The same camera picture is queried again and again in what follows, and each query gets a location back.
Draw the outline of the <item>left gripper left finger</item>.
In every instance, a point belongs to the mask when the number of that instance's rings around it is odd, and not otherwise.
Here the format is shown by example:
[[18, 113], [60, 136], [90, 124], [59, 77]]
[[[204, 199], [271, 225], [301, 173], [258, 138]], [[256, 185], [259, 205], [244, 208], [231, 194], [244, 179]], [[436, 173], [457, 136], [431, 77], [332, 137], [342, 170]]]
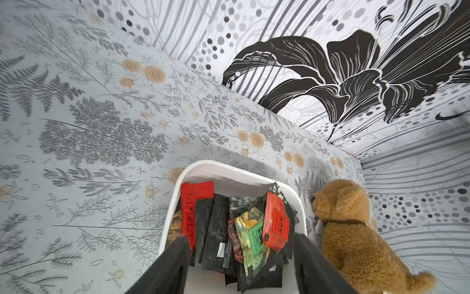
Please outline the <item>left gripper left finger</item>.
[[126, 294], [183, 294], [190, 258], [188, 238], [177, 237]]

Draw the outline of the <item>red black tea bag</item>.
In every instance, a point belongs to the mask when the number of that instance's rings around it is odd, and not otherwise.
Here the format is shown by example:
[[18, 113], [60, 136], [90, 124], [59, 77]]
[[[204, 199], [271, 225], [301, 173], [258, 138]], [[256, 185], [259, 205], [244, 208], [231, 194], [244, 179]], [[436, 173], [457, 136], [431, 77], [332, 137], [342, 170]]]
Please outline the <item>red black tea bag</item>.
[[264, 213], [263, 244], [280, 252], [289, 242], [290, 218], [285, 202], [273, 192], [267, 192]]

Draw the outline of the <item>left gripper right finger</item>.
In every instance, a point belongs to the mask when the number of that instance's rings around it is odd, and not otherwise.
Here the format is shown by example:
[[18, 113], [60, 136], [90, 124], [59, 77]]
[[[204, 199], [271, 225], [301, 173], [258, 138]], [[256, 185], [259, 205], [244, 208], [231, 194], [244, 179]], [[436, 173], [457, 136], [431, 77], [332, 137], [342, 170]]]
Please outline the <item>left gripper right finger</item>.
[[293, 257], [301, 294], [354, 294], [356, 291], [304, 234], [296, 233]]

